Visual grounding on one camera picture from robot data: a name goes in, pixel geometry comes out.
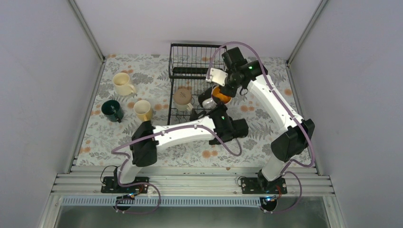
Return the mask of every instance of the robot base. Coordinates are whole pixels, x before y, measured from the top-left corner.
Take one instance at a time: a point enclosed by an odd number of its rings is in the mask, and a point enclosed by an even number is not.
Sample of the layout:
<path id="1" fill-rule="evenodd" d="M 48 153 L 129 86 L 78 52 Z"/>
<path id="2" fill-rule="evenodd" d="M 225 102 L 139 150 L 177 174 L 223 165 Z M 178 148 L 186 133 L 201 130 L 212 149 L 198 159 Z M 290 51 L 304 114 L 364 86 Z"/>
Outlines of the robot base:
<path id="1" fill-rule="evenodd" d="M 281 194 L 287 194 L 286 180 L 282 177 L 271 181 L 271 186 L 269 188 L 262 188 L 259 183 L 258 178 L 243 177 L 240 179 L 240 184 L 242 187 L 242 194 L 280 194 L 277 187 L 280 188 Z"/>
<path id="2" fill-rule="evenodd" d="M 136 179 L 132 183 L 139 183 L 139 182 L 147 182 L 148 177 L 136 177 Z M 101 193 L 122 193 L 122 194 L 131 194 L 133 192 L 139 191 L 139 185 L 131 186 L 131 187 L 120 187 L 115 177 L 104 177 L 105 186 L 102 186 Z M 143 190 L 141 193 L 147 193 L 148 186 L 143 186 Z"/>

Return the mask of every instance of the beige mug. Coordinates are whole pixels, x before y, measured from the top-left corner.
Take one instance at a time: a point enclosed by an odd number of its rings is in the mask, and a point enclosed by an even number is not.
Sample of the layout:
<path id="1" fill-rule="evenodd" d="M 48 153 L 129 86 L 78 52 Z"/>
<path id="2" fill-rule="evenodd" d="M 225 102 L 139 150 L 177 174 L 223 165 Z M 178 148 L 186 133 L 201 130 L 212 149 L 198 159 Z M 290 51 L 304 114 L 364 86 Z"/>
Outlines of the beige mug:
<path id="1" fill-rule="evenodd" d="M 151 104 L 146 100 L 136 102 L 133 109 L 137 117 L 141 121 L 149 121 L 153 118 L 153 110 L 151 109 Z"/>
<path id="2" fill-rule="evenodd" d="M 191 102 L 192 93 L 188 89 L 180 88 L 173 94 L 173 105 L 178 111 L 191 111 L 193 109 Z"/>
<path id="3" fill-rule="evenodd" d="M 133 85 L 133 81 L 127 73 L 118 73 L 112 78 L 115 91 L 117 94 L 126 96 L 131 93 L 136 93 L 136 88 Z"/>

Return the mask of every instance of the table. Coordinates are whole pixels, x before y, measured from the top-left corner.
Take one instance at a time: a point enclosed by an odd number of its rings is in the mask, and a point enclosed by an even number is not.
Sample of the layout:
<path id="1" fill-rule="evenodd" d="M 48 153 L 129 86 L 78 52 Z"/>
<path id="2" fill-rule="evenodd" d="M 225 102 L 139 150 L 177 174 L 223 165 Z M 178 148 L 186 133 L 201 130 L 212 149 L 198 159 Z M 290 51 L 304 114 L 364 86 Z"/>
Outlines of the table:
<path id="1" fill-rule="evenodd" d="M 110 55 L 108 57 L 76 165 L 122 164 L 125 158 L 112 155 L 111 150 L 129 142 L 140 125 L 141 121 L 133 111 L 134 104 L 139 100 L 147 100 L 151 103 L 154 114 L 153 125 L 167 124 L 171 91 L 168 61 L 168 55 Z M 262 61 L 275 86 L 296 110 L 285 61 L 270 57 L 262 57 Z M 127 72 L 132 77 L 137 94 L 120 96 L 114 92 L 112 77 L 119 72 Z M 110 99 L 117 100 L 123 107 L 125 115 L 121 123 L 112 123 L 101 113 L 101 105 Z M 249 125 L 249 135 L 239 139 L 243 149 L 240 157 L 231 156 L 221 145 L 209 145 L 207 141 L 197 141 L 158 151 L 158 161 L 153 166 L 227 167 L 227 169 L 264 166 L 271 153 L 270 143 L 279 136 L 277 125 L 251 93 L 233 98 L 227 113 L 233 119 L 245 118 Z M 235 141 L 227 142 L 227 145 L 235 153 L 239 151 Z M 121 151 L 131 152 L 129 148 Z M 309 164 L 310 157 L 307 150 L 304 150 L 297 160 Z"/>

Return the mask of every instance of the white wall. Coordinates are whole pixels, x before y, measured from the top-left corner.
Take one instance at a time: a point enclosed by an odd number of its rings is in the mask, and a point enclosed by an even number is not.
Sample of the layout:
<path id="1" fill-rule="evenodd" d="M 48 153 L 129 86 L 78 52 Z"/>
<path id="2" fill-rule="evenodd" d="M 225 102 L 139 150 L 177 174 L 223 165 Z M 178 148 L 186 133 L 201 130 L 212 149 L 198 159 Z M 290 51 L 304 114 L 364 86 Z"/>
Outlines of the white wall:
<path id="1" fill-rule="evenodd" d="M 320 0 L 76 2 L 104 54 L 169 54 L 171 42 L 241 41 L 262 56 L 288 58 Z"/>
<path id="2" fill-rule="evenodd" d="M 351 228 L 403 227 L 403 2 L 329 1 L 292 63 Z"/>
<path id="3" fill-rule="evenodd" d="M 100 61 L 66 0 L 0 3 L 0 227 L 38 225 Z"/>

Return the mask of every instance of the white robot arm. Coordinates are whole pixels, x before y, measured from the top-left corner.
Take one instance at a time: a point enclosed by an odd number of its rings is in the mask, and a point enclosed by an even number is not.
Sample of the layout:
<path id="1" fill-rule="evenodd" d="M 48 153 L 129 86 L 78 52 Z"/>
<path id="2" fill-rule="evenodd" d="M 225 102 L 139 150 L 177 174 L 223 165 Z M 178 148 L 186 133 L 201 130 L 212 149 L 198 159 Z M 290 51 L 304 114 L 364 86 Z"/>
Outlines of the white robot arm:
<path id="1" fill-rule="evenodd" d="M 281 135 L 272 142 L 272 154 L 269 157 L 269 161 L 258 173 L 262 189 L 270 189 L 272 184 L 281 176 L 281 172 L 287 162 L 307 147 L 307 141 L 303 133 L 273 92 L 276 92 L 283 103 L 286 104 L 287 109 L 291 110 L 294 118 L 304 127 L 309 137 L 312 137 L 315 125 L 311 120 L 305 121 L 293 110 L 275 88 L 271 78 L 268 77 L 270 87 L 272 87 L 270 89 L 257 61 L 247 63 L 237 47 L 224 53 L 223 58 L 229 70 L 224 72 L 220 69 L 212 68 L 207 81 L 217 83 L 220 86 L 220 92 L 231 97 L 235 96 L 239 87 L 242 87 L 241 91 L 252 92 L 279 126 L 278 132 Z M 177 127 L 186 128 L 166 132 L 168 129 Z M 133 182 L 141 167 L 155 163 L 158 149 L 196 140 L 209 140 L 210 144 L 219 144 L 212 133 L 217 134 L 224 142 L 227 142 L 234 138 L 246 137 L 248 127 L 244 119 L 234 121 L 228 117 L 226 108 L 222 105 L 215 108 L 205 117 L 187 123 L 152 127 L 151 123 L 143 122 L 132 139 L 157 133 L 162 134 L 131 146 L 133 151 L 131 159 L 120 175 L 122 183 Z"/>

